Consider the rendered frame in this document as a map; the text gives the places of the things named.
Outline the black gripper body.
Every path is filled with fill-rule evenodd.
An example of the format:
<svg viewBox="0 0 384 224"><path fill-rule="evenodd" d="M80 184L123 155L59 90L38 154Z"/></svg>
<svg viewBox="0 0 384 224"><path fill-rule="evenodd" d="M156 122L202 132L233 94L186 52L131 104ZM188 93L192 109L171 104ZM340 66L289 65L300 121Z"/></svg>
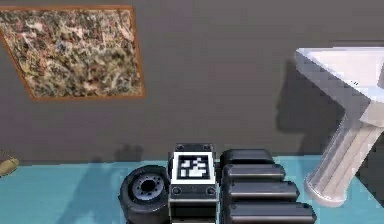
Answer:
<svg viewBox="0 0 384 224"><path fill-rule="evenodd" d="M123 180L119 202L126 224L168 224L169 179L159 165L145 165L133 170Z"/></svg>

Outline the tan rounded object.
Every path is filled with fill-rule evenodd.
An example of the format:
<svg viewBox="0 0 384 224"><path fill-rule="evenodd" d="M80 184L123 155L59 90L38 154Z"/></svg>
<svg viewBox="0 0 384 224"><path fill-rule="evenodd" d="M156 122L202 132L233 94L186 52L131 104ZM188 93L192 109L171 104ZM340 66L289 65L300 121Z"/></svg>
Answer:
<svg viewBox="0 0 384 224"><path fill-rule="evenodd" d="M1 153L7 157L5 161L0 162L0 177L3 177L13 173L18 168L20 161L3 150Z"/></svg>

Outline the white pedestal sink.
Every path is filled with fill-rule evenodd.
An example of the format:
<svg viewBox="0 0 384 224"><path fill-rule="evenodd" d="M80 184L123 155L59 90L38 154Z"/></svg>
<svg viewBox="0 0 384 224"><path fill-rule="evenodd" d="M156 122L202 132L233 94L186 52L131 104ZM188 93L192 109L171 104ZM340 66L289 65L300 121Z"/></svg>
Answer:
<svg viewBox="0 0 384 224"><path fill-rule="evenodd" d="M299 48L295 62L297 71L345 111L319 165L305 178L313 200L339 207L384 133L384 47Z"/></svg>

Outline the brown framed speckled picture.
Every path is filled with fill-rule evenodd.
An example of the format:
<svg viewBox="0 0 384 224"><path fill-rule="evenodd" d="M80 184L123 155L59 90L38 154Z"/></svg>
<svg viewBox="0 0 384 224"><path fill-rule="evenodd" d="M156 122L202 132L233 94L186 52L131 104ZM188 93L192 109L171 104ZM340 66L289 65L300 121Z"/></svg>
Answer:
<svg viewBox="0 0 384 224"><path fill-rule="evenodd" d="M129 5L0 6L0 39L33 100L145 95Z"/></svg>

